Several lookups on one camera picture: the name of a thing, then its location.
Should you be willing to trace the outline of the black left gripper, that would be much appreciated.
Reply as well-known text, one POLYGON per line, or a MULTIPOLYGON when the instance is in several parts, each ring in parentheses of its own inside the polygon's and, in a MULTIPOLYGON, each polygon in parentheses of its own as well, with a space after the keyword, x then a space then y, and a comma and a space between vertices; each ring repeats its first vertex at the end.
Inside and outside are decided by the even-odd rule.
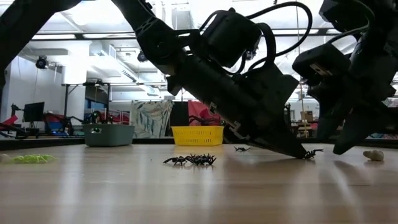
POLYGON ((189 55, 167 79, 168 91, 187 90, 251 145, 286 156, 306 149, 284 124, 284 106, 299 82, 275 64, 229 76, 213 62, 189 55))

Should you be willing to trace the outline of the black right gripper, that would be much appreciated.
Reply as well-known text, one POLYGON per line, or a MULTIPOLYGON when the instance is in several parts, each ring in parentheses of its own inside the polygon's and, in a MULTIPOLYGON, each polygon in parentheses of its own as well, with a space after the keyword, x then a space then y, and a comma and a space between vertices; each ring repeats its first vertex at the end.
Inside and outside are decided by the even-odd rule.
POLYGON ((363 110, 377 108, 382 100, 395 94, 391 81, 397 69, 396 45, 397 34, 379 29, 366 32, 348 59, 332 44, 324 45, 329 48, 326 52, 337 55, 331 58, 332 67, 320 76, 317 85, 308 89, 308 94, 320 104, 319 140, 328 139, 345 121, 334 154, 344 154, 373 133, 370 115, 354 112, 360 106, 363 110))

